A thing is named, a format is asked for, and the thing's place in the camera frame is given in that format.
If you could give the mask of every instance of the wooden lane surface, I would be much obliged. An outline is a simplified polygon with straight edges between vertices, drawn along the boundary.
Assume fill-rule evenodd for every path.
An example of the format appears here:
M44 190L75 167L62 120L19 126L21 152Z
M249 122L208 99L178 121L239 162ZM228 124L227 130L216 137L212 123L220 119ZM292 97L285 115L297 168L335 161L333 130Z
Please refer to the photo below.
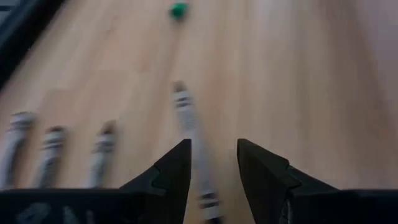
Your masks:
M382 13L392 1L374 11L371 1L191 0L179 25L167 17L170 4L65 3L0 95L0 133L16 111L38 115L17 187L31 186L53 125L70 130L56 187L84 187L109 119L119 135L105 187L139 175L183 138L176 80L195 97L227 223L253 222L237 138L339 188L398 187L398 52L375 34L396 35L398 18ZM201 220L195 197L193 189L187 223Z

